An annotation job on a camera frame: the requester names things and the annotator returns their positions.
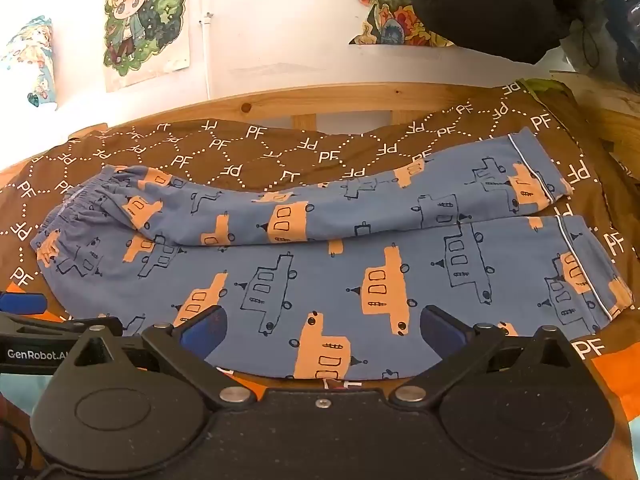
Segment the blue pyjama pants orange print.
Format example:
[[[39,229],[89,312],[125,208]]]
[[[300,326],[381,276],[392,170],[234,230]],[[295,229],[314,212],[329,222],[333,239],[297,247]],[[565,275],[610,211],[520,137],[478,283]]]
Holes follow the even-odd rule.
[[[32,249],[75,318],[111,315],[135,334],[221,306],[214,365],[405,378],[440,360],[420,330],[429,304],[469,326],[568,338],[632,305],[585,220],[552,212],[570,192],[528,130],[282,193],[106,167],[48,214]]]

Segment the orange patchwork blanket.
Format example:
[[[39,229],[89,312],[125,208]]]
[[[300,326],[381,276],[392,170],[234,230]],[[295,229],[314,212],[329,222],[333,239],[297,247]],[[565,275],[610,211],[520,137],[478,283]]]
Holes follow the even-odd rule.
[[[605,345],[600,338],[578,340],[573,347],[585,361],[590,358],[608,388],[614,393],[628,422],[639,416],[639,344],[626,349],[603,353]]]

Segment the brown PF patterned duvet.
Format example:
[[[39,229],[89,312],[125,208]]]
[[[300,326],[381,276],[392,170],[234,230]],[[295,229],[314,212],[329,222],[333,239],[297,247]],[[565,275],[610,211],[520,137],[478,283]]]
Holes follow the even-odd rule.
[[[605,328],[572,341],[600,338],[605,351],[639,337],[639,195],[623,182],[609,184],[597,165],[600,148],[537,103],[517,99],[515,116],[488,136],[471,117],[438,113],[426,124],[388,126],[361,134],[303,133],[295,130],[198,119],[168,128],[136,127],[131,132],[90,140],[61,157],[66,170],[53,185],[64,191],[58,203],[26,208],[23,217],[1,217],[1,292],[47,298],[50,322],[76,320],[53,295],[40,273],[32,240],[48,214],[74,188],[106,167],[153,168],[179,179],[232,192],[282,193],[291,188],[375,176],[459,145],[528,130],[554,160],[572,192],[552,206],[557,216],[582,217],[612,259],[634,301]]]

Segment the black hanging garment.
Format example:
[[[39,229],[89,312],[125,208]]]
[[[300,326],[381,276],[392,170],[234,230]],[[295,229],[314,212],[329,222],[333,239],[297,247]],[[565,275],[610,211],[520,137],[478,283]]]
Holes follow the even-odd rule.
[[[411,0],[425,28],[455,46],[536,64],[584,18],[586,0]]]

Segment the pale blue wall poster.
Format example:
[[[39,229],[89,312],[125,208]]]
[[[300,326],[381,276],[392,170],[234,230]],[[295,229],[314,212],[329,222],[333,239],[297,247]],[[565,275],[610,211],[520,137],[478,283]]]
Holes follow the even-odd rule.
[[[1,49],[1,97],[18,106],[58,107],[50,18],[32,18]]]

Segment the wooden bed frame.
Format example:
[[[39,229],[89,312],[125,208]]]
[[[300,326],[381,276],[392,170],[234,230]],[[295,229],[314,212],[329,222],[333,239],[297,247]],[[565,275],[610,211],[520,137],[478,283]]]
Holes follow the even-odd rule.
[[[64,190],[56,188],[53,179],[67,168],[63,155],[72,148],[85,148],[90,140],[107,139],[136,127],[168,128],[198,119],[254,126],[266,119],[290,118],[293,129],[312,133],[320,115],[383,112],[390,114],[395,125],[423,125],[444,113],[473,118],[482,136],[488,136],[490,125],[502,131],[514,118],[517,99],[537,103],[597,144],[601,151],[597,165],[608,173],[608,183],[620,181],[634,194],[639,192],[638,94],[586,76],[556,73],[550,79],[520,79],[496,88],[378,82],[273,90],[179,107],[115,128],[96,125],[72,134],[62,148],[52,150],[53,162],[40,154],[4,170],[1,217],[23,217],[30,206],[57,204]]]

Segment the anime boy wall poster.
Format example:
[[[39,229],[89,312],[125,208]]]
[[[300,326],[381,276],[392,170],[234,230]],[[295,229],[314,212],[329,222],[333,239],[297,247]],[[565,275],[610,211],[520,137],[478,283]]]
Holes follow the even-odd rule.
[[[105,0],[104,14],[106,91],[190,66],[188,0]]]

